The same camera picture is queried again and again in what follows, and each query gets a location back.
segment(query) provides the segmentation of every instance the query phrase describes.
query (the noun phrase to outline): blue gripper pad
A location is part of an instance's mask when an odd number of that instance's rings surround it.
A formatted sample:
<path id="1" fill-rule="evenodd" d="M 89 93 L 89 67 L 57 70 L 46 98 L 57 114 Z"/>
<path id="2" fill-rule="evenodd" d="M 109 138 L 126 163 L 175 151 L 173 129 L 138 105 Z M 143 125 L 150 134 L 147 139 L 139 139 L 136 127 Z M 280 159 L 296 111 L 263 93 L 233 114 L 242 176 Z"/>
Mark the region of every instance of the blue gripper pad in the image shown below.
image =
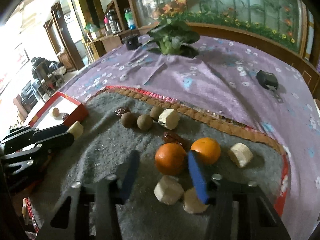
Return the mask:
<path id="1" fill-rule="evenodd" d="M 204 175 L 203 164 L 198 159 L 196 151 L 188 152 L 188 169 L 198 198 L 203 204 L 208 204 L 207 180 Z"/>

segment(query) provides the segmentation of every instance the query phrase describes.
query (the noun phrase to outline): basket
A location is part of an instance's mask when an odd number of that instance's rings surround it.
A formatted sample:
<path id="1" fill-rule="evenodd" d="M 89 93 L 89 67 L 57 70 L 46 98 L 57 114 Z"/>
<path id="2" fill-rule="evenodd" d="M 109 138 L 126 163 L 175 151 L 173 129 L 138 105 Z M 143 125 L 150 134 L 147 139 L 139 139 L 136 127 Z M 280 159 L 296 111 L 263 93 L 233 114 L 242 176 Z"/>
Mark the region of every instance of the basket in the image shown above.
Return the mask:
<path id="1" fill-rule="evenodd" d="M 65 66 L 66 71 L 75 70 L 75 68 L 73 67 L 73 64 L 71 63 L 69 55 L 66 51 L 59 52 L 57 54 L 57 57 L 58 57 L 59 61 Z"/>

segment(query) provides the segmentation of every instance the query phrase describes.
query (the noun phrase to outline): metal screw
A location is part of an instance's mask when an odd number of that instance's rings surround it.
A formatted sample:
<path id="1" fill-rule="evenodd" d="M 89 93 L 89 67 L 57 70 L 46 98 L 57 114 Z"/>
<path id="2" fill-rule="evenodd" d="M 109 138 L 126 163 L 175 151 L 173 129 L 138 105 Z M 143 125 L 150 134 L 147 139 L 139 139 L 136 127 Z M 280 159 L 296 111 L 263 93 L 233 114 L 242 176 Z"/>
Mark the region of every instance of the metal screw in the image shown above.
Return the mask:
<path id="1" fill-rule="evenodd" d="M 71 184 L 72 188 L 79 188 L 81 186 L 81 182 L 75 181 L 74 183 Z"/>
<path id="2" fill-rule="evenodd" d="M 249 187 L 257 187 L 258 184 L 257 184 L 255 181 L 250 180 L 250 181 L 248 182 L 248 186 L 249 186 Z"/>
<path id="3" fill-rule="evenodd" d="M 107 180 L 116 180 L 116 178 L 117 178 L 117 175 L 113 173 L 106 176 Z"/>
<path id="4" fill-rule="evenodd" d="M 212 180 L 221 180 L 222 179 L 222 175 L 215 173 L 211 176 Z"/>

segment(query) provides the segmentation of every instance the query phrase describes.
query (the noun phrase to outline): dried date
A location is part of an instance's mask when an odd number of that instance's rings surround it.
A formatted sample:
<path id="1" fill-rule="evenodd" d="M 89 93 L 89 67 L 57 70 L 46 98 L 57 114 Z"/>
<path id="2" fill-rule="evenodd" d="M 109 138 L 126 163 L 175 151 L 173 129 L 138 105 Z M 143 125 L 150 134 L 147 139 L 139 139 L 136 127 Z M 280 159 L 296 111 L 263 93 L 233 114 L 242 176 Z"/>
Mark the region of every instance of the dried date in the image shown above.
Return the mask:
<path id="1" fill-rule="evenodd" d="M 178 134 L 174 132 L 164 132 L 162 140 L 164 143 L 177 143 L 180 144 L 184 149 L 187 146 L 187 141 L 183 138 L 181 138 Z"/>

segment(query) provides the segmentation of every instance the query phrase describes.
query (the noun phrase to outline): black chair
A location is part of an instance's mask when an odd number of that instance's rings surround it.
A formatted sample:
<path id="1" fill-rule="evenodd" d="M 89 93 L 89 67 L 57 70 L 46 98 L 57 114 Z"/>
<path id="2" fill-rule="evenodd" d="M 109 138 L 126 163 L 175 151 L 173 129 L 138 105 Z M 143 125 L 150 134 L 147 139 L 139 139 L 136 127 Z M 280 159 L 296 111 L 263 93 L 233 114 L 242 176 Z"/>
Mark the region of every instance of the black chair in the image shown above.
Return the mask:
<path id="1" fill-rule="evenodd" d="M 22 106 L 28 113 L 30 113 L 31 109 L 38 102 L 31 89 L 31 81 L 29 81 L 28 84 L 21 90 L 21 98 Z"/>

